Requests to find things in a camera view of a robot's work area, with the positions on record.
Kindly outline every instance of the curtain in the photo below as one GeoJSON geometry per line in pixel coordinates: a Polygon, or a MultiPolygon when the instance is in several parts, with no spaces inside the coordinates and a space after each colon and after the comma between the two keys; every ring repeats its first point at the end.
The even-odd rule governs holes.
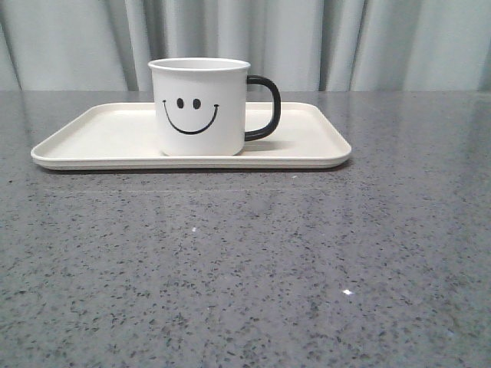
{"type": "Polygon", "coordinates": [[[280,90],[489,90],[491,0],[0,0],[0,90],[151,90],[147,62],[280,90]]]}

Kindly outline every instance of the tray rim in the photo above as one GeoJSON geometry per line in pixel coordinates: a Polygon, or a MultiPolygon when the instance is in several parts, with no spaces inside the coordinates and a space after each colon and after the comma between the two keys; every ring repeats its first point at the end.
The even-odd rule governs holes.
{"type": "MultiPolygon", "coordinates": [[[[272,104],[270,102],[247,102],[246,108],[254,110],[267,110],[272,104]]],[[[104,169],[288,169],[288,168],[331,168],[341,165],[351,157],[352,147],[346,139],[336,130],[328,118],[318,107],[302,102],[282,102],[282,110],[310,110],[322,119],[322,123],[331,128],[331,132],[337,136],[346,148],[346,152],[340,156],[326,158],[324,156],[162,156],[162,157],[89,157],[89,158],[53,158],[38,154],[37,151],[70,129],[74,129],[78,123],[84,123],[87,115],[104,113],[107,111],[131,111],[131,110],[153,110],[153,102],[116,102],[102,103],[85,110],[72,121],[55,131],[42,140],[31,150],[34,163],[51,170],[104,170],[104,169]]]]}

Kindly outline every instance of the mug rim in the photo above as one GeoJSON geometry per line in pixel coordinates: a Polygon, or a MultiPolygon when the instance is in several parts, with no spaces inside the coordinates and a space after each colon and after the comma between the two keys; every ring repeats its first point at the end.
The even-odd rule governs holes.
{"type": "Polygon", "coordinates": [[[148,63],[150,69],[156,71],[191,71],[191,72],[208,72],[208,71],[238,71],[249,69],[251,64],[247,61],[228,59],[223,57],[169,57],[164,59],[152,60],[148,63]],[[229,63],[228,67],[183,67],[172,66],[172,64],[179,64],[180,62],[207,62],[216,61],[217,63],[229,63]]]}

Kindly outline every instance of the smiley face mouth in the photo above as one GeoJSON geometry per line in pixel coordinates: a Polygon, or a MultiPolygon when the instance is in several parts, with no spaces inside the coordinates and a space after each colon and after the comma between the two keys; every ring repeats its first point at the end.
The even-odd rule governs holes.
{"type": "Polygon", "coordinates": [[[178,128],[173,122],[172,120],[170,119],[169,117],[169,113],[167,112],[167,105],[166,105],[166,100],[163,100],[163,108],[165,109],[166,111],[166,115],[167,115],[167,119],[170,123],[170,125],[172,126],[172,128],[174,128],[175,130],[177,130],[179,133],[182,133],[182,134],[187,134],[187,135],[194,135],[194,134],[200,134],[202,132],[204,132],[205,130],[207,130],[208,128],[211,127],[211,125],[213,124],[213,122],[215,121],[215,118],[216,118],[216,114],[218,113],[218,106],[217,104],[215,104],[215,111],[213,112],[213,116],[212,116],[212,119],[209,121],[209,123],[207,123],[203,128],[201,129],[198,129],[198,130],[182,130],[180,128],[178,128]]]}

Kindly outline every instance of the smiley face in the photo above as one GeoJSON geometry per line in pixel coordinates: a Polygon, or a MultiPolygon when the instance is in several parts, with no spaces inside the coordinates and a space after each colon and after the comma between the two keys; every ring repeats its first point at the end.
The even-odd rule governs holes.
{"type": "MultiPolygon", "coordinates": [[[[219,107],[218,104],[213,105],[215,107],[215,111],[213,112],[213,116],[212,116],[211,120],[203,128],[198,129],[198,130],[184,130],[184,129],[181,129],[181,128],[177,127],[176,124],[170,119],[169,112],[167,111],[167,105],[166,105],[166,102],[167,101],[166,100],[162,100],[162,102],[163,102],[163,107],[164,107],[164,109],[166,111],[167,119],[168,119],[170,125],[172,126],[172,128],[174,128],[175,130],[177,130],[179,133],[187,134],[187,135],[199,134],[199,133],[204,132],[208,128],[210,128],[211,125],[213,124],[213,122],[216,119],[216,114],[218,113],[218,107],[219,107]]],[[[180,110],[181,109],[184,109],[186,107],[185,106],[185,103],[184,103],[184,100],[182,98],[178,98],[176,100],[176,105],[177,105],[177,107],[180,110]]],[[[201,108],[201,100],[198,99],[198,98],[195,98],[193,100],[193,109],[194,110],[198,110],[200,108],[201,108]]]]}

